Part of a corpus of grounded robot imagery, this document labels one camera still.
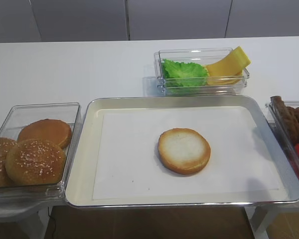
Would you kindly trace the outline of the clear left bun container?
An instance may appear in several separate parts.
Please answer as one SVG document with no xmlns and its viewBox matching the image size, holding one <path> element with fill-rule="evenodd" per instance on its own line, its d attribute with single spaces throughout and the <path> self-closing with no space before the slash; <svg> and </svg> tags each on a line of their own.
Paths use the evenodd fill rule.
<svg viewBox="0 0 299 239">
<path fill-rule="evenodd" d="M 15 140 L 27 125 L 44 119 L 61 120 L 70 125 L 72 138 L 69 145 L 62 149 L 66 161 L 62 178 L 55 184 L 17 185 L 0 187 L 0 204 L 13 202 L 36 202 L 64 199 L 75 150 L 82 129 L 81 109 L 78 103 L 19 105 L 10 109 L 0 127 L 0 137 Z"/>
</svg>

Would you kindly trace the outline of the green lettuce leaf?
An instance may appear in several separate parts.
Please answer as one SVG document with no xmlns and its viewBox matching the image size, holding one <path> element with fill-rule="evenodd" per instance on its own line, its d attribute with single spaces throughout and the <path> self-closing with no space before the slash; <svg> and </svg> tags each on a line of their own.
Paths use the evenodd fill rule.
<svg viewBox="0 0 299 239">
<path fill-rule="evenodd" d="M 208 72 L 200 64 L 164 59 L 161 67 L 165 78 L 165 89 L 168 93 L 191 93 L 207 85 Z"/>
</svg>

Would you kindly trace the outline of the plain bun bottom in container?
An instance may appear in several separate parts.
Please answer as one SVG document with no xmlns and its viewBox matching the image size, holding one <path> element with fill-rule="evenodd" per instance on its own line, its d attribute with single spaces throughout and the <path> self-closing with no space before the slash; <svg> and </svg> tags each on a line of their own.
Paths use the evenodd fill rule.
<svg viewBox="0 0 299 239">
<path fill-rule="evenodd" d="M 58 119 L 42 119 L 24 127 L 17 141 L 27 139 L 44 139 L 57 144 L 60 148 L 66 148 L 72 138 L 70 125 Z"/>
</svg>

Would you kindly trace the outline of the bottom bun on tray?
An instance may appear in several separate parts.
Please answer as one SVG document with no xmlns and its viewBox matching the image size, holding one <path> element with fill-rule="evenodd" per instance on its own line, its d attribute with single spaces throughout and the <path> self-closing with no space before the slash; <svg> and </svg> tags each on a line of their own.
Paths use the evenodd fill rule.
<svg viewBox="0 0 299 239">
<path fill-rule="evenodd" d="M 211 156 L 208 141 L 189 128 L 173 128 L 163 132 L 157 149 L 164 167 L 181 175 L 200 172 Z"/>
</svg>

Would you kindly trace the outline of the clear lettuce cheese container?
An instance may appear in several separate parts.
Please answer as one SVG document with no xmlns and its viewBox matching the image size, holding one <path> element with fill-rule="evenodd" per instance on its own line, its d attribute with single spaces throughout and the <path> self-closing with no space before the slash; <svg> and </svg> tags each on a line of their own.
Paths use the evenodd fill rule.
<svg viewBox="0 0 299 239">
<path fill-rule="evenodd" d="M 165 78 L 163 77 L 161 64 L 164 59 L 172 60 L 175 62 L 197 63 L 206 68 L 210 65 L 222 60 L 228 55 L 232 48 L 202 48 L 202 49 L 182 49 L 182 50 L 160 50 L 155 53 L 155 72 L 158 80 L 157 87 L 166 96 L 185 96 L 185 95 L 236 95 L 241 93 L 242 89 L 247 85 L 249 72 L 245 68 L 242 72 L 242 77 L 239 82 L 234 85 L 221 85 L 221 86 L 203 86 L 194 90 L 191 93 L 171 94 L 165 89 Z"/>
</svg>

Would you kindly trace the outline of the yellow cheese slices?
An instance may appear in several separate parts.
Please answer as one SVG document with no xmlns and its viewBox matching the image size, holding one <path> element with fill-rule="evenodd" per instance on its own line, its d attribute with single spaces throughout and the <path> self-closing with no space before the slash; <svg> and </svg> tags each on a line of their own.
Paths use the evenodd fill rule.
<svg viewBox="0 0 299 239">
<path fill-rule="evenodd" d="M 250 59 L 238 46 L 222 60 L 206 65 L 208 72 L 207 85 L 234 85 L 241 80 L 243 70 L 251 64 Z"/>
</svg>

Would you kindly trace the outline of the clear right ingredient container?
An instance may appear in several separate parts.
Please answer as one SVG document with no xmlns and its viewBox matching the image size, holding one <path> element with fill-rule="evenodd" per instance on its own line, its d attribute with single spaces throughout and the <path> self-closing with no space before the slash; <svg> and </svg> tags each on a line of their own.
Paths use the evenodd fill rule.
<svg viewBox="0 0 299 239">
<path fill-rule="evenodd" d="M 299 102 L 285 102 L 285 105 L 297 108 L 299 107 Z M 269 102 L 268 104 L 266 104 L 266 107 L 268 108 L 270 114 L 274 119 L 276 130 L 280 136 L 281 142 L 284 144 L 283 149 L 286 150 L 287 158 L 289 159 L 291 166 L 293 167 L 297 177 L 299 178 L 299 156 L 297 155 L 297 152 L 295 150 L 295 145 L 292 144 L 289 136 L 287 135 L 283 123 L 281 122 L 280 116 L 278 115 L 278 112 L 274 108 L 273 104 Z"/>
</svg>

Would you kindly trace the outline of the white paper tray liner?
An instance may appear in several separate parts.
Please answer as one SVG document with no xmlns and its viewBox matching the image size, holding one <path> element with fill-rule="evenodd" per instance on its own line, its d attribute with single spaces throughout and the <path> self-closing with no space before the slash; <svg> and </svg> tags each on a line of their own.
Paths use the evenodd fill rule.
<svg viewBox="0 0 299 239">
<path fill-rule="evenodd" d="M 210 144 L 207 166 L 192 176 L 157 159 L 159 136 L 189 128 Z M 94 199 L 278 190 L 282 182 L 244 107 L 105 111 Z"/>
</svg>

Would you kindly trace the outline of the front sesame bun top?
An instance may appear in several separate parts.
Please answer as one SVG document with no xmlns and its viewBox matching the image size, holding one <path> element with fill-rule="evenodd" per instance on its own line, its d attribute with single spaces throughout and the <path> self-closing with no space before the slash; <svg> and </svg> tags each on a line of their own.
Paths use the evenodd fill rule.
<svg viewBox="0 0 299 239">
<path fill-rule="evenodd" d="M 66 161 L 65 152 L 45 139 L 26 139 L 7 153 L 5 170 L 17 185 L 58 183 Z"/>
</svg>

